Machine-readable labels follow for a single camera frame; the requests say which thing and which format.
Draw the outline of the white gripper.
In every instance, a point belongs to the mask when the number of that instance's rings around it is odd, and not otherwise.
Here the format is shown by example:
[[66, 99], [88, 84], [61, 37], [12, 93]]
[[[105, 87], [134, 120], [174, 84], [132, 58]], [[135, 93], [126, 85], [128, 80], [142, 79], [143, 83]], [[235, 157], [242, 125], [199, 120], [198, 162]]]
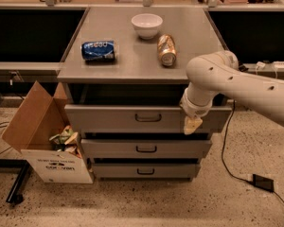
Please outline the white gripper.
[[187, 115], [185, 117], [184, 134], [190, 135], [202, 125], [203, 120], [200, 117], [204, 117], [208, 114], [212, 107], [212, 102], [209, 101], [204, 106], [198, 106], [192, 103], [186, 94], [183, 94], [180, 100], [180, 107]]

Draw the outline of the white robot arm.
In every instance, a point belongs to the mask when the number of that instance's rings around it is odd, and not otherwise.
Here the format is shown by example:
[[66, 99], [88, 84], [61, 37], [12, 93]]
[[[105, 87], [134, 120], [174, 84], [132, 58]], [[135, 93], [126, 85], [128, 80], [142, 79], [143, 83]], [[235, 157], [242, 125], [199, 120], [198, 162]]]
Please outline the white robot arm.
[[180, 106], [191, 119], [204, 117], [223, 94], [284, 127], [284, 80], [239, 71], [236, 55], [220, 51], [198, 56], [186, 66], [188, 87]]

